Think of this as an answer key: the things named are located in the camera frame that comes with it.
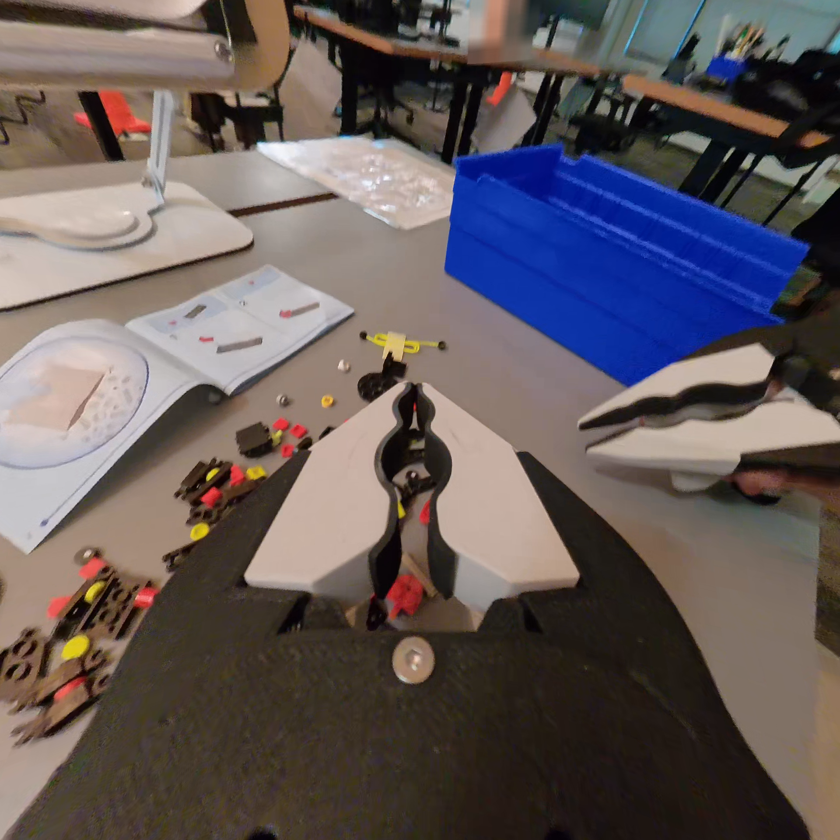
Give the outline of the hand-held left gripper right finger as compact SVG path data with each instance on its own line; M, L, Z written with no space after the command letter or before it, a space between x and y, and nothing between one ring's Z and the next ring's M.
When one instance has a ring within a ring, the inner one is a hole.
M435 482L427 562L439 594L489 607L575 587L580 573L517 450L427 383L417 386L417 423Z

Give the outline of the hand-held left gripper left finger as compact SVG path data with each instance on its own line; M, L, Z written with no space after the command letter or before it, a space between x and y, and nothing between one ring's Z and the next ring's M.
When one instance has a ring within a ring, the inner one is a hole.
M249 586L332 599L387 595L403 553L392 478L415 396L414 384L395 385L302 454L244 573Z

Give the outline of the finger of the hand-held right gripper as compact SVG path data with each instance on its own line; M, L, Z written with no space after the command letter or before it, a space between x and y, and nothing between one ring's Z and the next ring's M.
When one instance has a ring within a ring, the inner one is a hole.
M764 399L776 357L753 343L666 366L583 415L577 427L588 431L653 418L680 423L712 418Z
M699 475L740 469L837 473L837 418L799 396L764 402L743 415L688 419L670 427L635 427L591 444L596 463Z

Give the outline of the open lego instruction booklet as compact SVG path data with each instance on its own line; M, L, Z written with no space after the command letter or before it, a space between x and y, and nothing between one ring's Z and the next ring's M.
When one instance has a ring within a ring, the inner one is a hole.
M31 553L186 393L234 396L353 315L264 266L125 324L42 332L2 365L2 537Z

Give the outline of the person's right hand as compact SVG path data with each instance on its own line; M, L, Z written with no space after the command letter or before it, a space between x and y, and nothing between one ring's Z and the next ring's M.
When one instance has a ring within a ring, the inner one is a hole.
M748 499L773 504L769 499L779 499L786 492L800 491L814 498L824 498L832 491L830 482L785 469L743 470L730 474L725 480Z

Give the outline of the blue plastic storage bin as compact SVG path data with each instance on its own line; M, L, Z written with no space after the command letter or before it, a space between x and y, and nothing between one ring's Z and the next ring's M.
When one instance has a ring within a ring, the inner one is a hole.
M624 385L777 325L808 249L560 144L455 162L447 273Z

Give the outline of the background wooden desk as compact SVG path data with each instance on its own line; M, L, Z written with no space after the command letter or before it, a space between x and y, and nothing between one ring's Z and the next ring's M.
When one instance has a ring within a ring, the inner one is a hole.
M600 81L618 77L614 69L599 67L582 59L552 49L531 45L488 46L462 50L443 45L419 45L404 38L379 35L356 24L344 22L334 12L312 5L294 6L294 14L305 28L316 28L332 36L341 57L341 136L358 135L358 88L362 58L365 53L387 60L414 60L443 63L455 67L454 92L440 159L450 165L470 152L480 105L491 82L504 71L535 71L543 74L536 99L537 123L527 132L526 144L539 145L548 129L563 82L568 77Z
M813 169L838 156L838 134L814 129L825 118L823 111L787 123L664 80L630 74L624 76L622 88L639 98L640 106L664 107L675 120L674 133L688 132L708 139L679 190L709 204L718 201L750 156L749 174L766 158L776 158L796 170Z

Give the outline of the white book stand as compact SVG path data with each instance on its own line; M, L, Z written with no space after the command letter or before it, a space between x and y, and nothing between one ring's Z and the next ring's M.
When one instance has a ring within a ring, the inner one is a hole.
M176 94L266 88L290 43L286 2L2 2L2 88L152 93L137 181L2 199L2 311L250 248L234 216L167 183Z

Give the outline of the clear plastic bag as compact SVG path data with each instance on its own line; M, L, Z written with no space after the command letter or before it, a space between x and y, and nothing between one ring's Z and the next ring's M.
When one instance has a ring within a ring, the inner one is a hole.
M401 230L447 219L455 171L399 140L262 142L257 151Z

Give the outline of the red chair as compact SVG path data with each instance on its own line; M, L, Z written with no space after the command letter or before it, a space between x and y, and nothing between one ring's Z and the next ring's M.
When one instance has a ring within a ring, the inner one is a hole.
M135 135L140 138L151 136L151 124L134 115L121 91L101 90L98 91L98 95L111 128L119 138L127 140Z

